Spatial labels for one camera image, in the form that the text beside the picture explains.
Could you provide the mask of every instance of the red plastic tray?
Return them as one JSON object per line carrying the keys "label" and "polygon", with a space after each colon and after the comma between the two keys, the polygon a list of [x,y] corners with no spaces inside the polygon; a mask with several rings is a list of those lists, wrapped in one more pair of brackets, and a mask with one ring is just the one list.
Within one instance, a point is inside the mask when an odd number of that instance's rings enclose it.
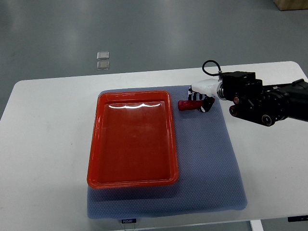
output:
{"label": "red plastic tray", "polygon": [[94,189],[169,185],[178,176],[168,92],[102,94],[97,101],[88,185]]}

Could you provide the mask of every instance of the gray floor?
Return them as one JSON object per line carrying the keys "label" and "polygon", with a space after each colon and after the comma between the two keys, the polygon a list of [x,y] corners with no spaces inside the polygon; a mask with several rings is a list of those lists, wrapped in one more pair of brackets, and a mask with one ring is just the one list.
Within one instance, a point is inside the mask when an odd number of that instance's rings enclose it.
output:
{"label": "gray floor", "polygon": [[[0,116],[16,82],[295,61],[308,75],[308,10],[272,0],[0,0]],[[96,53],[110,69],[96,70]],[[307,222],[262,221],[265,231]],[[248,222],[167,230],[250,230]]]}

